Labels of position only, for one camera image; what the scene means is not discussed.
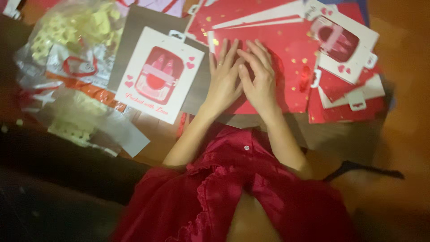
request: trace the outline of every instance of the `woman's left hand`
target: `woman's left hand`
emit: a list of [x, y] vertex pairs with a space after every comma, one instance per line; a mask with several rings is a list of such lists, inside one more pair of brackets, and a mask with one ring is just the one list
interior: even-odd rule
[[211, 72], [211, 84], [208, 96], [200, 107], [199, 112], [204, 112], [205, 116], [217, 118], [224, 110], [236, 101], [242, 94], [242, 83], [236, 85], [238, 77], [238, 66], [245, 60], [241, 57], [233, 64], [239, 41], [234, 40], [230, 50], [227, 52], [228, 39], [224, 39], [218, 63], [215, 61], [213, 53], [209, 54], [209, 68]]

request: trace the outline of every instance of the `pink heart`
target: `pink heart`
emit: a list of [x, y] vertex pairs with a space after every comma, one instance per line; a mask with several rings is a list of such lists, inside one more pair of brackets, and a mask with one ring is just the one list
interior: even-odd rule
[[190, 63], [190, 62], [187, 62], [187, 67], [188, 67], [188, 69], [193, 69], [194, 68], [194, 64]]
[[340, 65], [338, 66], [338, 70], [340, 73], [344, 72], [345, 66], [344, 65]]
[[124, 82], [124, 84], [126, 86], [128, 86], [128, 88], [131, 88], [133, 86], [133, 82], [132, 81], [126, 81], [126, 82]]

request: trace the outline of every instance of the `hand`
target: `hand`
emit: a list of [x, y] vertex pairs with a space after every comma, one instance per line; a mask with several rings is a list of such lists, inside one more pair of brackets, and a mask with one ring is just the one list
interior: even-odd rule
[[243, 50], [238, 50], [237, 53], [249, 62], [255, 78], [254, 81], [251, 81], [248, 69], [245, 65], [240, 64], [240, 80], [246, 98], [267, 123], [274, 114], [280, 112], [280, 107], [276, 102], [276, 82], [274, 78], [275, 72], [272, 69], [272, 59], [259, 40], [255, 40], [255, 43], [247, 40], [246, 45], [251, 50], [251, 53]]
[[245, 60], [239, 58], [233, 65], [239, 41], [234, 40], [230, 50], [227, 52], [228, 40], [224, 39], [218, 63], [212, 53], [209, 54], [209, 67], [211, 72], [211, 84], [208, 96], [200, 110], [209, 117], [217, 118], [224, 110], [236, 101], [242, 94], [242, 83], [236, 87], [238, 77], [238, 66]]

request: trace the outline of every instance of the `red dress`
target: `red dress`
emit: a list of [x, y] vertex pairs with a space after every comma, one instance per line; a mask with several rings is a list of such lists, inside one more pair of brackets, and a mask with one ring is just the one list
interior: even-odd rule
[[114, 241], [225, 241], [242, 190], [262, 205], [284, 241], [356, 241], [340, 193], [300, 180], [257, 141], [228, 127], [185, 172], [156, 167], [136, 185]]

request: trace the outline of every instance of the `red lace trim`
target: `red lace trim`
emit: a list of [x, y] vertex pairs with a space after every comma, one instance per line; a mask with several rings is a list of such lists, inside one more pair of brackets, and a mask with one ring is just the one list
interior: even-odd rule
[[194, 222], [188, 222], [188, 225], [182, 226], [178, 231], [177, 237], [169, 237], [166, 239], [166, 242], [179, 242], [179, 241], [207, 241], [206, 237], [212, 234], [213, 227], [212, 221], [209, 214], [208, 203], [206, 200], [206, 185], [209, 180], [224, 176], [228, 173], [228, 171], [224, 167], [206, 167], [198, 169], [198, 171], [214, 168], [214, 173], [208, 175], [204, 181], [197, 187], [197, 199], [200, 202], [200, 206], [202, 207], [202, 211], [196, 216], [196, 220]]

